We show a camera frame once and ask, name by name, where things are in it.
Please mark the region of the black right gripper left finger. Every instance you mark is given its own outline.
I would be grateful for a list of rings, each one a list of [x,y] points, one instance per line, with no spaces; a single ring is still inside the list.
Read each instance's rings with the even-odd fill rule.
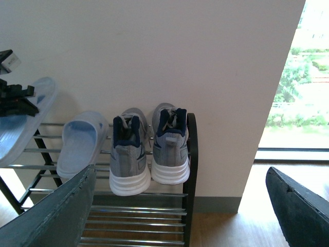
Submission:
[[[1,227],[1,246],[78,246],[91,209],[96,171],[89,165]]]

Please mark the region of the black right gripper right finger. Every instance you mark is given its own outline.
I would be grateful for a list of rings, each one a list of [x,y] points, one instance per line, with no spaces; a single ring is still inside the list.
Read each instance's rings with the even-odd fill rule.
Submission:
[[[328,246],[328,201],[275,167],[265,183],[288,245]]]

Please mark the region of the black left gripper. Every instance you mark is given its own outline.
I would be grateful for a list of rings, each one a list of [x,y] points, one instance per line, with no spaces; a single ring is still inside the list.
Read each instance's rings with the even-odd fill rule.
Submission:
[[[11,73],[20,63],[13,50],[1,51],[1,75]],[[26,89],[23,89],[20,84],[8,85],[7,81],[1,79],[1,117],[10,115],[34,117],[39,109],[28,100],[34,96],[34,86],[28,85]]]

